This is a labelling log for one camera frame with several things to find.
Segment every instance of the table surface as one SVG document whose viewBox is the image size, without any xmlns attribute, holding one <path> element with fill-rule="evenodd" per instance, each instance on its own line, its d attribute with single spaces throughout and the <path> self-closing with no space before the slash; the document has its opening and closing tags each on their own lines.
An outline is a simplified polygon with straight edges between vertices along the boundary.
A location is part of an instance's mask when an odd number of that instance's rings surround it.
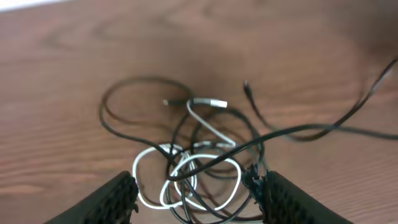
<svg viewBox="0 0 398 224">
<path fill-rule="evenodd" d="M 269 131 L 245 99 L 243 80 L 280 127 L 332 123 L 398 55 L 397 9 L 393 0 L 74 0 L 1 13 L 0 219 L 42 223 L 131 170 L 146 146 L 112 136 L 98 121 L 101 95 L 123 78 L 155 74 L 228 100 L 262 134 Z M 392 73 L 346 125 L 398 133 L 398 68 Z M 161 99 L 179 94 L 136 85 L 113 105 L 130 119 L 173 128 L 184 108 Z M 238 122 L 226 125 L 247 132 Z M 171 138 L 164 129 L 116 127 L 155 142 Z M 266 157 L 352 222 L 398 223 L 397 142 L 339 132 L 307 143 L 277 138 L 266 142 Z M 164 167 L 159 153 L 139 166 L 142 190 L 154 201 Z M 216 194 L 232 185 L 206 186 Z M 228 210 L 247 194 L 240 186 Z M 177 222 L 169 211 L 139 206 L 133 223 Z M 257 214 L 250 203 L 242 216 Z"/>
</svg>

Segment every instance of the wooden table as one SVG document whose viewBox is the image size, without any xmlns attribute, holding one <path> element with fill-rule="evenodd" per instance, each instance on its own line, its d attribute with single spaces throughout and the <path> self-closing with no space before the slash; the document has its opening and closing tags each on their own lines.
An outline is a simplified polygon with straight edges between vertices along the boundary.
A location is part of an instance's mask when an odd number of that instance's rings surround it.
<svg viewBox="0 0 398 224">
<path fill-rule="evenodd" d="M 264 134 L 242 91 L 248 80 L 270 122 L 332 123 L 397 55 L 397 10 L 393 0 L 74 0 L 1 13 L 1 222 L 42 223 L 131 169 L 146 146 L 98 121 L 110 84 L 148 74 L 176 79 L 198 96 L 228 100 Z M 392 72 L 346 125 L 398 133 L 398 68 Z M 135 86 L 115 101 L 131 119 L 174 127 L 184 109 L 174 113 L 161 99 L 176 94 Z M 117 127 L 170 139 L 164 130 Z M 397 142 L 335 132 L 308 143 L 273 139 L 266 148 L 272 169 L 352 222 L 398 222 Z M 160 154 L 140 164 L 152 200 L 164 166 Z M 240 191 L 229 211 L 248 194 Z M 133 223 L 177 222 L 169 211 L 139 206 Z M 251 203 L 242 216 L 258 213 Z"/>
</svg>

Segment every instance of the white cable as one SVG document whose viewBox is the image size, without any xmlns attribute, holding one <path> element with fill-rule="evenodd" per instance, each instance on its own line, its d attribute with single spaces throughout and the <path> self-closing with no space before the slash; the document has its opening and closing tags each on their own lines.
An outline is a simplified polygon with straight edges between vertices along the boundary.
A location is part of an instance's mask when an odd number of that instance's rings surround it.
<svg viewBox="0 0 398 224">
<path fill-rule="evenodd" d="M 171 147 L 170 144 L 161 144 L 161 145 L 159 145 L 159 146 L 160 146 L 165 152 L 168 152 L 168 153 L 170 152 L 170 147 Z M 178 153 L 178 151 L 181 151 L 181 150 L 182 150 L 182 147 L 181 147 L 181 146 L 174 144 L 174 148 L 173 148 L 172 154 L 175 155 L 176 153 Z M 138 181 L 138 178 L 137 178 L 137 167 L 138 167 L 138 162 L 139 162 L 145 155 L 147 155 L 148 153 L 153 152 L 153 151 L 156 151 L 156 149 L 155 149 L 154 147 L 150 147 L 150 148 L 148 148 L 148 149 L 146 149 L 146 150 L 140 152 L 140 153 L 138 154 L 138 156 L 136 157 L 136 159 L 134 160 L 134 163 L 132 164 L 132 176 L 136 179 L 137 184 L 139 184 L 139 181 Z M 182 161 L 183 159 L 188 158 L 188 157 L 189 157 L 189 153 L 188 153 L 188 152 L 182 153 L 181 161 Z M 190 170 L 193 170 L 194 168 L 195 168 L 195 163 L 192 162 L 192 163 L 190 164 Z M 196 188 L 197 188 L 197 182 L 198 182 L 198 181 L 197 181 L 197 177 L 196 177 L 195 175 L 192 176 L 192 177 L 191 177 L 191 184 L 193 185 L 193 189 L 195 189 L 195 190 L 196 190 Z M 141 191 L 138 192 L 138 197 L 139 197 L 139 200 L 140 200 L 145 206 L 147 206 L 147 207 L 149 207 L 149 208 L 156 209 L 156 210 L 162 210 L 162 209 L 169 209 L 169 208 L 170 208 L 170 207 L 165 207 L 165 206 L 156 206 L 156 205 L 152 205 L 152 204 L 146 202 L 146 201 L 144 200 L 144 197 L 141 195 Z"/>
<path fill-rule="evenodd" d="M 191 160 L 193 160 L 193 159 L 196 159 L 196 158 L 210 158 L 210 159 L 215 159 L 215 158 L 217 158 L 217 157 L 218 157 L 218 156 L 216 156 L 216 155 L 211 155 L 211 154 L 195 154 L 195 155 L 193 155 L 193 156 L 190 156 L 189 158 L 187 158 L 187 159 L 183 160 L 182 162 L 179 162 L 179 163 L 178 163 L 178 165 L 175 167 L 175 169 L 174 169 L 173 172 L 171 173 L 171 176 L 176 176 L 177 173 L 178 173 L 178 171 L 181 169 L 181 167 L 184 166 L 187 162 L 189 162 L 189 161 L 191 161 Z M 234 166 L 236 167 L 236 170 L 238 171 L 238 178 L 236 179 L 235 188 L 234 188 L 234 190 L 232 191 L 231 196 L 229 196 L 229 199 L 228 199 L 227 201 L 225 201 L 224 204 L 220 205 L 219 207 L 216 207 L 216 208 L 214 209 L 214 210 L 216 210 L 216 211 L 223 209 L 225 206 L 227 206 L 227 204 L 230 203 L 230 201 L 231 201 L 232 198 L 234 197 L 236 191 L 238 190 L 239 183 L 240 183 L 240 181 L 241 181 L 241 168 L 240 168 L 239 164 L 238 164 L 237 162 L 233 161 L 232 159 L 226 159 L 226 160 L 224 160 L 224 161 L 225 161 L 225 162 L 229 162 L 229 163 L 231 163 L 232 165 L 234 165 Z M 169 181 L 169 180 L 166 180 L 165 184 L 164 184 L 163 187 L 162 187 L 162 190 L 160 191 L 160 197 L 159 197 L 160 203 L 161 203 L 163 206 L 165 206 L 165 207 L 167 207 L 167 206 L 169 206 L 169 207 L 178 207 L 178 206 L 181 206 L 181 205 L 182 205 L 182 201 L 173 203 L 173 204 L 171 204 L 171 205 L 166 204 L 166 203 L 164 202 L 164 193 L 165 193 L 166 188 L 167 188 L 167 186 L 169 185 L 169 183 L 170 183 L 170 181 Z M 187 198 L 186 201 L 187 201 L 189 204 L 191 204 L 191 205 L 193 205 L 194 207 L 196 207 L 196 208 L 199 208 L 199 209 L 201 209 L 201 210 L 206 210 L 206 209 L 205 209 L 204 207 L 202 207 L 201 205 L 198 205 L 197 203 L 192 202 L 189 198 Z"/>
<path fill-rule="evenodd" d="M 222 101 L 222 100 L 217 100 L 217 99 L 210 99 L 210 98 L 194 98 L 193 103 L 203 103 L 207 104 L 210 106 L 215 106 L 215 107 L 221 107 L 221 108 L 226 108 L 227 107 L 227 102 Z M 193 110 L 191 109 L 191 100 L 187 101 L 187 108 L 189 113 L 199 122 L 201 122 L 202 125 L 204 125 L 206 128 L 208 128 L 211 132 L 213 132 L 215 135 L 220 137 L 222 140 L 228 142 L 231 144 L 232 147 L 236 146 L 236 142 L 229 137 L 225 136 L 223 133 L 217 131 L 215 128 L 213 128 L 209 123 L 207 123 L 205 120 L 203 120 L 199 115 L 197 115 Z"/>
</svg>

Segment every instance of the cable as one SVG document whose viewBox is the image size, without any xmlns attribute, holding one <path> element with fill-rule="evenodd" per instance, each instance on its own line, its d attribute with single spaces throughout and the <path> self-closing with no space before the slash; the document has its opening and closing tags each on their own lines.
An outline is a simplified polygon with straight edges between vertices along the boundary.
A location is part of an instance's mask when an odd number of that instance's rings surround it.
<svg viewBox="0 0 398 224">
<path fill-rule="evenodd" d="M 199 122 L 201 122 L 202 125 L 204 125 L 206 128 L 208 128 L 211 132 L 213 132 L 215 135 L 220 137 L 222 140 L 230 143 L 231 146 L 235 146 L 236 142 L 229 137 L 225 136 L 223 133 L 217 131 L 215 128 L 213 128 L 210 124 L 208 124 L 206 121 L 204 121 L 199 115 L 197 115 L 193 110 L 191 109 L 191 106 L 194 104 L 207 104 L 210 106 L 215 106 L 219 108 L 226 108 L 227 102 L 222 101 L 222 100 L 217 100 L 217 99 L 208 99 L 208 98 L 194 98 L 193 100 L 188 100 L 187 101 L 187 108 L 189 113 Z"/>
<path fill-rule="evenodd" d="M 210 159 L 214 159 L 214 158 L 216 158 L 216 157 L 217 157 L 216 155 L 211 155 L 211 154 L 196 154 L 196 155 L 190 156 L 190 157 L 184 159 L 181 163 L 178 163 L 177 167 L 173 170 L 173 172 L 172 172 L 170 175 L 177 175 L 177 172 L 181 169 L 181 167 L 182 167 L 184 164 L 186 164 L 187 162 L 189 162 L 189 161 L 191 161 L 191 160 L 193 160 L 193 159 L 196 159 L 196 158 L 210 158 Z M 232 191 L 231 196 L 229 196 L 229 199 L 227 199 L 227 201 L 225 201 L 222 205 L 220 205 L 219 207 L 214 208 L 214 210 L 216 210 L 216 211 L 223 209 L 225 206 L 227 206 L 227 204 L 230 203 L 230 201 L 232 201 L 232 198 L 234 197 L 234 195 L 235 195 L 235 193 L 236 193 L 236 191 L 237 191 L 237 189 L 238 189 L 238 187 L 239 187 L 239 183 L 240 183 L 241 175 L 242 175 L 242 173 L 241 173 L 241 168 L 240 168 L 240 166 L 239 166 L 239 164 L 238 164 L 237 162 L 233 161 L 232 159 L 226 159 L 226 160 L 224 160 L 224 161 L 225 161 L 225 162 L 229 162 L 229 163 L 231 163 L 232 165 L 235 166 L 235 168 L 236 168 L 236 170 L 237 170 L 237 172 L 238 172 L 238 178 L 237 178 L 237 181 L 236 181 L 236 184 L 235 184 L 235 187 L 234 187 L 234 189 L 233 189 L 233 191 Z M 166 207 L 166 206 L 177 207 L 177 206 L 182 205 L 181 202 L 174 203 L 174 204 L 172 204 L 172 205 L 167 205 L 167 204 L 164 202 L 164 200 L 163 200 L 163 198 L 164 198 L 164 193 L 165 193 L 166 187 L 169 185 L 169 183 L 170 183 L 170 181 L 169 181 L 169 180 L 166 180 L 165 184 L 164 184 L 163 187 L 162 187 L 162 190 L 160 191 L 160 199 L 159 199 L 159 200 L 160 200 L 160 203 L 161 203 L 163 206 L 165 206 L 165 207 Z M 176 188 L 176 190 L 177 190 L 178 194 L 182 195 L 181 192 L 178 190 L 178 188 Z M 187 200 L 187 202 L 188 202 L 189 204 L 193 205 L 194 207 L 199 208 L 199 209 L 201 209 L 201 210 L 206 210 L 204 207 L 202 207 L 202 206 L 196 204 L 195 202 L 192 202 L 190 199 L 186 199 L 186 200 Z"/>
<path fill-rule="evenodd" d="M 231 109 L 231 108 L 225 108 L 226 107 L 226 102 L 225 101 L 220 101 L 216 99 L 209 99 L 209 98 L 195 98 L 192 91 L 186 87 L 185 85 L 178 83 L 173 80 L 168 80 L 166 78 L 159 78 L 159 77 L 139 77 L 139 78 L 132 78 L 128 80 L 124 80 L 121 82 L 118 82 L 117 84 L 113 85 L 103 96 L 103 99 L 101 100 L 101 104 L 99 107 L 99 119 L 101 121 L 101 124 L 103 127 L 109 131 L 110 133 L 114 134 L 117 137 L 132 140 L 132 141 L 137 141 L 144 143 L 148 146 L 150 146 L 150 152 L 152 151 L 159 151 L 162 153 L 162 155 L 166 158 L 167 160 L 167 167 L 166 167 L 166 183 L 162 187 L 161 191 L 161 196 L 159 197 L 161 204 L 163 205 L 161 209 L 166 209 L 169 208 L 172 214 L 176 217 L 178 221 L 181 223 L 188 223 L 188 224 L 193 224 L 191 214 L 190 214 L 190 208 L 189 205 L 192 205 L 194 207 L 197 207 L 202 210 L 206 210 L 210 214 L 214 215 L 217 218 L 220 218 L 221 220 L 218 222 L 214 222 L 211 224 L 221 224 L 221 223 L 227 223 L 227 222 L 258 222 L 262 220 L 262 217 L 252 217 L 252 218 L 241 218 L 238 217 L 239 213 L 244 210 L 246 205 L 249 203 L 251 196 L 249 195 L 245 202 L 232 214 L 229 214 L 227 217 L 224 215 L 220 215 L 217 213 L 217 209 L 220 209 L 220 207 L 216 208 L 211 208 L 208 206 L 203 199 L 197 194 L 196 188 L 197 188 L 197 174 L 204 172 L 216 179 L 223 179 L 222 176 L 218 176 L 214 174 L 214 171 L 211 170 L 211 167 L 219 164 L 220 162 L 230 162 L 233 163 L 234 158 L 236 154 L 244 151 L 244 150 L 250 150 L 251 147 L 257 146 L 259 156 L 254 156 L 255 157 L 255 164 L 260 165 L 260 162 L 264 162 L 264 142 L 267 140 L 270 140 L 272 138 L 276 138 L 279 136 L 288 136 L 288 138 L 293 139 L 294 141 L 313 141 L 316 140 L 326 134 L 328 134 L 330 131 L 342 131 L 346 133 L 354 133 L 354 134 L 361 134 L 364 136 L 370 136 L 374 138 L 381 138 L 381 139 L 388 139 L 388 140 L 398 140 L 398 135 L 397 134 L 387 134 L 387 133 L 379 133 L 375 131 L 370 131 L 366 129 L 359 129 L 359 128 L 352 128 L 352 127 L 344 127 L 341 126 L 342 123 L 344 123 L 347 119 L 349 119 L 352 115 L 354 115 L 364 104 L 365 102 L 370 99 L 370 97 L 374 94 L 374 92 L 381 86 L 381 83 L 386 79 L 388 75 L 388 71 L 392 68 L 392 66 L 397 62 L 397 60 L 393 60 L 387 67 L 384 69 L 384 71 L 380 74 L 379 78 L 373 83 L 371 89 L 369 92 L 364 96 L 364 98 L 357 103 L 350 109 L 350 111 L 344 115 L 342 118 L 340 118 L 337 122 L 334 124 L 304 124 L 300 126 L 295 126 L 292 128 L 286 128 L 286 129 L 277 129 L 275 126 L 269 124 L 260 114 L 255 102 L 254 98 L 251 92 L 251 89 L 246 82 L 244 85 L 244 91 L 245 94 L 248 98 L 248 100 L 251 103 L 251 106 L 256 113 L 256 116 L 261 120 L 261 122 L 268 128 L 271 128 L 274 130 L 273 132 L 269 134 L 265 134 L 260 136 L 258 132 L 251 126 L 249 120 L 238 110 Z M 170 144 L 163 144 L 163 145 L 158 145 L 152 141 L 142 139 L 142 138 L 137 138 L 134 136 L 129 136 L 127 134 L 120 133 L 119 131 L 115 130 L 112 128 L 104 118 L 104 114 L 107 113 L 110 115 L 111 118 L 114 118 L 120 122 L 123 122 L 122 119 L 116 114 L 112 114 L 112 111 L 108 110 L 109 107 L 107 105 L 108 99 L 110 96 L 118 90 L 120 87 L 125 86 L 125 85 L 130 85 L 132 83 L 137 83 L 137 82 L 159 82 L 159 83 L 164 83 L 167 85 L 174 85 L 177 87 L 182 88 L 188 93 L 188 99 L 186 100 L 166 100 L 164 101 L 165 104 L 170 105 L 170 106 L 180 106 L 182 104 L 186 104 L 188 113 L 186 113 L 181 121 L 178 123 L 177 127 L 175 128 L 172 136 L 172 140 Z M 193 112 L 192 106 L 195 106 L 197 104 L 207 104 L 210 106 L 216 106 L 219 107 L 219 109 L 205 117 L 201 118 L 199 117 L 196 113 Z M 210 126 L 206 120 L 211 119 L 212 117 L 216 116 L 217 114 L 223 114 L 223 113 L 230 113 L 237 117 L 238 119 L 242 120 L 244 123 L 246 123 L 247 127 L 250 129 L 252 133 L 252 140 L 243 143 L 242 145 L 238 145 L 235 143 L 234 140 L 230 139 L 229 137 L 226 137 L 223 133 L 219 132 L 212 126 Z M 194 132 L 191 135 L 191 144 L 188 148 L 183 149 L 182 146 L 176 144 L 177 142 L 177 136 L 179 135 L 179 130 L 183 126 L 183 124 L 186 122 L 187 118 L 192 115 L 196 120 L 198 120 L 198 125 L 194 129 Z M 223 142 L 214 142 L 214 141 L 202 141 L 202 142 L 197 142 L 197 133 L 199 132 L 201 127 L 206 127 L 208 128 L 211 132 L 213 132 L 216 136 L 221 138 Z M 293 133 L 303 131 L 303 130 L 309 130 L 309 129 L 321 129 L 321 131 L 317 134 L 311 135 L 311 136 L 293 136 Z M 203 150 L 216 150 L 220 153 L 220 155 L 211 155 L 211 154 L 203 154 Z M 210 162 L 207 162 L 206 164 L 202 164 L 197 158 L 200 157 L 210 157 L 212 160 Z M 137 163 L 134 162 L 133 164 L 133 176 L 136 177 L 136 172 L 134 170 L 137 170 Z M 174 166 L 174 169 L 172 172 L 170 172 L 171 166 Z M 242 169 L 241 165 L 239 163 L 234 164 L 235 168 L 238 170 L 238 176 L 236 177 L 229 177 L 226 178 L 225 180 L 237 180 L 237 184 L 235 185 L 234 192 L 236 191 L 238 185 L 239 185 L 239 179 L 240 179 L 240 173 L 239 171 Z M 172 202 L 170 198 L 170 189 L 169 189 L 169 182 L 175 182 L 175 188 L 177 189 L 177 193 L 181 195 L 181 201 L 178 202 Z M 188 188 L 189 194 L 186 196 L 185 195 L 185 188 Z M 190 203 L 190 197 L 194 197 L 197 201 L 198 204 L 192 204 Z M 228 204 L 230 200 L 227 200 L 225 202 L 224 206 Z M 183 211 L 185 213 L 186 219 L 182 218 L 177 211 L 175 210 L 174 207 L 176 206 L 181 206 L 183 208 Z"/>
<path fill-rule="evenodd" d="M 339 126 L 343 124 L 346 120 L 348 120 L 352 115 L 354 115 L 359 109 L 362 108 L 362 106 L 370 99 L 370 97 L 375 93 L 375 91 L 381 86 L 383 81 L 386 79 L 387 75 L 389 74 L 389 71 L 391 68 L 395 65 L 397 60 L 393 60 L 390 62 L 390 64 L 381 72 L 379 77 L 376 79 L 376 81 L 372 84 L 371 89 L 369 90 L 368 94 L 364 97 L 364 99 L 361 101 L 359 99 L 357 103 L 354 104 L 354 106 L 338 121 L 336 121 L 333 125 L 334 126 Z M 272 131 L 278 131 L 279 128 L 275 127 L 274 125 L 268 123 L 263 116 L 261 116 L 255 102 L 253 99 L 252 91 L 250 89 L 248 81 L 245 81 L 243 84 L 243 89 L 246 95 L 246 98 L 249 100 L 252 109 L 254 110 L 256 116 L 260 119 L 260 121 L 263 123 L 263 125 L 267 128 L 269 128 Z M 324 129 L 320 131 L 319 133 L 313 134 L 313 135 L 308 135 L 308 136 L 293 136 L 293 135 L 286 135 L 287 138 L 293 141 L 298 141 L 298 142 L 306 142 L 306 141 L 314 141 L 317 139 L 320 139 L 321 137 L 324 137 L 327 135 L 330 131 L 333 129 Z"/>
<path fill-rule="evenodd" d="M 291 133 L 296 133 L 298 131 L 303 131 L 303 130 L 311 130 L 311 129 L 337 130 L 337 131 L 343 131 L 343 132 L 353 133 L 353 134 L 362 134 L 364 136 L 370 136 L 370 137 L 374 137 L 374 138 L 381 138 L 381 139 L 387 139 L 387 140 L 398 140 L 398 135 L 396 135 L 396 134 L 379 133 L 379 132 L 365 130 L 365 129 L 343 127 L 343 126 L 333 126 L 333 125 L 329 125 L 329 124 L 304 124 L 304 125 L 300 125 L 300 126 L 295 126 L 293 128 L 286 128 L 286 129 L 282 129 L 279 131 L 274 131 L 273 133 L 265 134 L 259 138 L 253 139 L 241 146 L 235 147 L 234 149 L 228 151 L 227 153 L 224 153 L 224 154 L 218 156 L 216 159 L 213 159 L 212 161 L 204 164 L 203 166 L 198 167 L 194 170 L 191 170 L 190 172 L 187 172 L 184 175 L 176 176 L 176 177 L 172 177 L 172 176 L 168 175 L 167 179 L 171 180 L 171 181 L 179 181 L 182 179 L 189 178 L 192 175 L 198 174 L 199 172 L 202 172 L 206 169 L 209 169 L 210 167 L 212 167 L 214 165 L 217 165 L 221 161 L 223 161 L 231 156 L 234 156 L 235 154 L 247 149 L 248 147 L 258 144 L 259 142 L 264 142 L 264 141 L 273 139 L 275 137 L 279 137 L 279 136 L 283 136 L 283 135 L 291 134 Z"/>
<path fill-rule="evenodd" d="M 101 125 L 107 130 L 109 131 L 111 134 L 120 137 L 120 138 L 124 138 L 124 139 L 128 139 L 128 140 L 132 140 L 132 141 L 137 141 L 137 142 L 141 142 L 143 144 L 146 144 L 148 146 L 154 147 L 156 150 L 158 150 L 159 152 L 161 152 L 163 154 L 163 156 L 165 156 L 165 158 L 168 160 L 169 163 L 171 163 L 173 166 L 176 166 L 177 163 L 173 160 L 173 157 L 167 153 L 164 149 L 162 149 L 160 146 L 158 146 L 156 143 L 153 143 L 151 141 L 148 141 L 146 139 L 142 139 L 142 138 L 138 138 L 138 137 L 134 137 L 134 136 L 129 136 L 127 134 L 123 134 L 120 133 L 119 131 L 115 130 L 114 128 L 112 128 L 105 120 L 104 114 L 106 112 L 106 108 L 107 108 L 107 102 L 108 99 L 110 98 L 110 96 L 116 91 L 118 90 L 121 86 L 125 86 L 127 84 L 130 83 L 135 83 L 135 82 L 139 82 L 139 81 L 144 81 L 144 82 L 159 82 L 159 83 L 165 83 L 168 85 L 175 85 L 175 86 L 183 86 L 185 90 L 188 90 L 187 92 L 190 95 L 190 98 L 193 99 L 193 95 L 192 92 L 189 90 L 189 88 L 185 87 L 183 84 L 181 83 L 177 83 L 175 81 L 172 80 L 168 80 L 165 78 L 159 78 L 159 77 L 139 77 L 139 78 L 131 78 L 131 79 L 127 79 L 127 80 L 123 80 L 121 82 L 117 82 L 116 84 L 114 84 L 113 86 L 111 86 L 111 88 L 103 95 L 103 98 L 101 100 L 101 104 L 99 106 L 99 120 L 101 122 Z M 181 124 L 183 124 L 183 122 L 186 120 L 188 116 L 184 116 L 184 118 L 182 119 L 183 121 L 181 122 Z M 175 142 L 175 138 L 176 136 L 173 136 L 173 140 L 172 140 L 172 145 Z M 216 222 L 216 223 L 226 223 L 226 222 L 230 222 L 230 221 L 236 221 L 236 222 L 250 222 L 252 220 L 258 221 L 261 220 L 260 217 L 255 217 L 255 218 L 237 218 L 237 215 L 246 207 L 246 205 L 248 204 L 249 200 L 250 200 L 250 196 L 248 196 L 248 198 L 246 199 L 246 201 L 244 202 L 244 204 L 242 204 L 233 214 L 231 214 L 228 217 L 222 216 L 218 213 L 216 213 L 214 210 L 212 210 L 202 199 L 201 197 L 195 192 L 195 189 L 193 189 L 193 187 L 190 185 L 190 183 L 187 180 L 184 180 L 184 184 L 189 188 L 189 190 L 191 191 L 191 193 L 193 194 L 193 196 L 198 200 L 198 202 L 204 206 L 204 208 L 206 210 L 208 210 L 210 213 L 212 213 L 213 215 L 215 215 L 218 218 L 223 219 L 223 221 L 221 222 Z M 167 189 L 167 193 L 166 193 L 166 197 L 168 198 L 168 202 L 169 202 L 169 195 L 168 195 L 168 189 Z M 174 208 L 170 208 L 170 210 L 172 211 L 172 213 L 176 216 L 176 218 L 178 220 L 180 220 L 181 222 L 185 222 L 184 219 L 182 219 L 177 212 L 174 210 Z"/>
</svg>

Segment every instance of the robotic claw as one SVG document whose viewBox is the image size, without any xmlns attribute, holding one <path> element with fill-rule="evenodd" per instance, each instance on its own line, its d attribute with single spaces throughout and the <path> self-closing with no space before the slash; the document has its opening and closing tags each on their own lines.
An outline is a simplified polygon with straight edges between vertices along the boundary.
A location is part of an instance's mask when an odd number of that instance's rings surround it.
<svg viewBox="0 0 398 224">
<path fill-rule="evenodd" d="M 275 171 L 259 177 L 251 166 L 242 183 L 249 189 L 269 224 L 346 224 L 350 221 L 332 212 Z M 128 171 L 123 171 L 72 208 L 49 220 L 48 224 L 128 224 L 136 204 L 138 186 Z"/>
</svg>

